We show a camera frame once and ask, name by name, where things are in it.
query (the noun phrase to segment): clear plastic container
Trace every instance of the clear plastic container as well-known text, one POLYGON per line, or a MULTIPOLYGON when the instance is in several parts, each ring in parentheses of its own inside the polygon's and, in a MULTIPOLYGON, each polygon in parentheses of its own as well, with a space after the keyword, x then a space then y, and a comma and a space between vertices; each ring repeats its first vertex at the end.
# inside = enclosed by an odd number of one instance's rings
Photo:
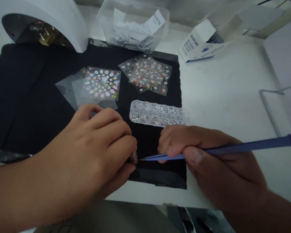
POLYGON ((124 47, 130 50, 136 50, 143 53, 151 54, 163 37, 168 34, 169 11, 154 6, 141 5, 139 3, 121 2, 121 0, 105 0, 101 6, 97 18, 102 26, 106 41, 110 45, 124 47), (136 22, 144 24, 150 19, 157 10, 165 19, 165 23, 152 35, 136 30, 126 29, 118 26, 117 21, 113 20, 114 9, 125 13, 124 22, 136 22), (134 35, 139 40, 123 40, 118 35, 134 35))

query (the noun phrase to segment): white table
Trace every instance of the white table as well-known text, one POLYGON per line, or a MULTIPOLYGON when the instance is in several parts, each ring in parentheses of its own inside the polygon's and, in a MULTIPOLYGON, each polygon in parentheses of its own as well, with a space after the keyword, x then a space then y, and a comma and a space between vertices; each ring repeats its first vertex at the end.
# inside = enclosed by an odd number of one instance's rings
MULTIPOLYGON (((98 9, 80 6, 80 10, 90 37, 105 40, 96 19, 98 9)), ((156 51, 179 56, 182 105, 190 113, 190 124, 219 129, 244 142, 276 137, 258 93, 260 89, 277 89, 275 74, 263 50, 263 41, 238 37, 212 59, 185 63, 178 47, 190 28, 174 24, 170 24, 170 28, 177 30, 169 30, 156 51)), ((267 98, 282 133, 291 133, 290 116, 279 97, 270 95, 267 98)), ((291 148, 260 150, 255 155, 269 188, 291 201, 291 148)), ((187 190, 128 181, 107 199, 212 208, 188 170, 187 177, 187 190)))

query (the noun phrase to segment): tweezers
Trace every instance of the tweezers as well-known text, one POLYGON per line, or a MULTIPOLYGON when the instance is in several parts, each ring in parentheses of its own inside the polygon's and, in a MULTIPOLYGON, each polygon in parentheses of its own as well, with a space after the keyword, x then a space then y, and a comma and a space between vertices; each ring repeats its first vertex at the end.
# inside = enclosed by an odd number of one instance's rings
MULTIPOLYGON (((270 149, 270 148, 278 148, 278 147, 291 147, 291 134, 288 134, 285 137, 204 149, 204 151, 206 151, 207 153, 211 155, 222 155, 222 154, 248 152, 252 150, 262 150, 262 149, 270 149)), ((176 157, 169 157, 166 154, 159 154, 159 155, 145 157, 139 160, 160 161, 160 160, 179 160, 179 159, 184 159, 184 155, 180 154, 176 157)))

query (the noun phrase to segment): black mat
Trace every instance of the black mat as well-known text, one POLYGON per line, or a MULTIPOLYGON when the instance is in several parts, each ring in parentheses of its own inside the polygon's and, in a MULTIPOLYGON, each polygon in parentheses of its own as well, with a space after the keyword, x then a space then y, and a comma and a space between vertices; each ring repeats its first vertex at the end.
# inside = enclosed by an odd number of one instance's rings
MULTIPOLYGON (((130 50, 94 45, 88 45, 82 54, 58 46, 4 46, 0 56, 0 150, 24 154, 42 150, 75 113, 55 83, 87 66, 120 71, 118 64, 137 55, 130 50)), ((139 99, 182 107, 179 63, 153 57, 173 67, 167 97, 149 91, 139 94, 122 74, 117 102, 118 112, 138 140, 140 158, 157 154, 162 128, 132 123, 131 102, 139 99)), ((140 161, 137 168, 130 180, 186 189, 184 160, 166 164, 140 161)))

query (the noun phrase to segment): white box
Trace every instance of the white box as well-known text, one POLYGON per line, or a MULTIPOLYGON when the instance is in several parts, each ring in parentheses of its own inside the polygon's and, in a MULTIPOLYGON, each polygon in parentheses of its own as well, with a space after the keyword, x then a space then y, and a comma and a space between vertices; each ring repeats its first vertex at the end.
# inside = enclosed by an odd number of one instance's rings
POLYGON ((216 34, 216 29, 208 19, 196 25, 179 48, 179 52, 185 62, 212 58, 231 42, 207 43, 214 34, 216 34))

